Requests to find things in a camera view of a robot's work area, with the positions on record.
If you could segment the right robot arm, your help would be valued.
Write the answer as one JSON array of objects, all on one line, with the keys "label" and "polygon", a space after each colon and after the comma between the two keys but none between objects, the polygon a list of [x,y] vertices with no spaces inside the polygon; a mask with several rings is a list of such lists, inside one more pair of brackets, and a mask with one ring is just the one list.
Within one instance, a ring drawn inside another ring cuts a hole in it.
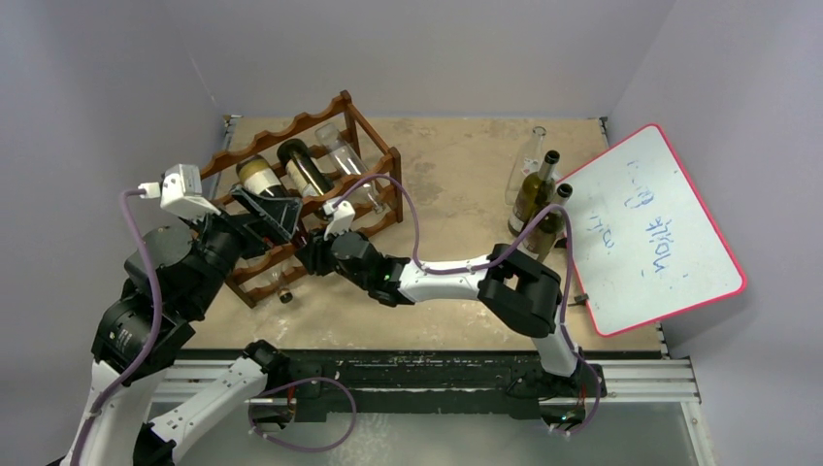
[{"label": "right robot arm", "polygon": [[567,395],[582,383],[582,354],[565,328],[560,276],[507,244],[473,259],[416,264],[379,252],[358,232],[314,231],[295,255],[308,274],[335,273],[384,306],[477,301],[532,340],[552,392]]}]

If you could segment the dark green bottle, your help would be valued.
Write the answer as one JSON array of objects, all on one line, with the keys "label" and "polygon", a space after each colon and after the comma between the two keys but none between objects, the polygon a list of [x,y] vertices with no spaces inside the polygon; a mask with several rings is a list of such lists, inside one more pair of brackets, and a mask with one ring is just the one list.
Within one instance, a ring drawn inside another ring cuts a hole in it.
[{"label": "dark green bottle", "polygon": [[555,171],[560,158],[559,151],[547,151],[539,170],[524,178],[508,219],[508,229],[513,236],[521,233],[532,214],[540,208],[541,202],[553,196],[556,186]]}]

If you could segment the clear glass wine bottle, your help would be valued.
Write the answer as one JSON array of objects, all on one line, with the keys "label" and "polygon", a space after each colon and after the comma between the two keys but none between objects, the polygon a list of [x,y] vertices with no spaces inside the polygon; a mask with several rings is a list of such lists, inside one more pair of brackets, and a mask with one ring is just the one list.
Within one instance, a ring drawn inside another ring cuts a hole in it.
[{"label": "clear glass wine bottle", "polygon": [[546,129],[534,126],[528,140],[514,153],[510,174],[505,189],[505,203],[513,206],[525,177],[535,173],[543,160],[543,141]]}]

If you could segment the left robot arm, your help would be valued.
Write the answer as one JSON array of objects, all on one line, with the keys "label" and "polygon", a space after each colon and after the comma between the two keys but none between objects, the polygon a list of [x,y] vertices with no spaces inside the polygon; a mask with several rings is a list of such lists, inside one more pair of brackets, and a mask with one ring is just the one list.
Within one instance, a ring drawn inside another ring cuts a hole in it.
[{"label": "left robot arm", "polygon": [[245,211],[231,215],[199,190],[176,196],[164,183],[121,192],[118,202],[134,227],[128,201],[156,199],[181,219],[142,234],[125,263],[120,297],[104,312],[92,343],[91,386],[65,465],[173,465],[223,416],[261,392],[286,391],[286,356],[258,340],[248,344],[228,373],[166,416],[149,418],[154,391],[193,336],[224,280],[242,258],[289,240],[300,200],[270,189],[232,190]]}]

